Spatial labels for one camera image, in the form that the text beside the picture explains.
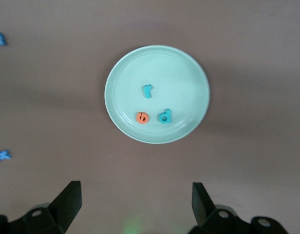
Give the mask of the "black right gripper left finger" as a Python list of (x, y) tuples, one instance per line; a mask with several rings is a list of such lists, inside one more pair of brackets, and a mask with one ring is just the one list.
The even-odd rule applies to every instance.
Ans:
[(71, 181), (46, 207), (36, 207), (8, 224), (9, 234), (64, 234), (81, 209), (81, 182)]

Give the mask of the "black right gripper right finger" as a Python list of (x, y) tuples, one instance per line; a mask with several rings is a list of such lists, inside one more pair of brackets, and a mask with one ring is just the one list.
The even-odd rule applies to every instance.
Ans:
[(285, 234), (286, 229), (276, 220), (256, 216), (247, 223), (230, 207), (216, 207), (202, 183), (192, 185), (192, 210), (197, 226), (192, 234)]

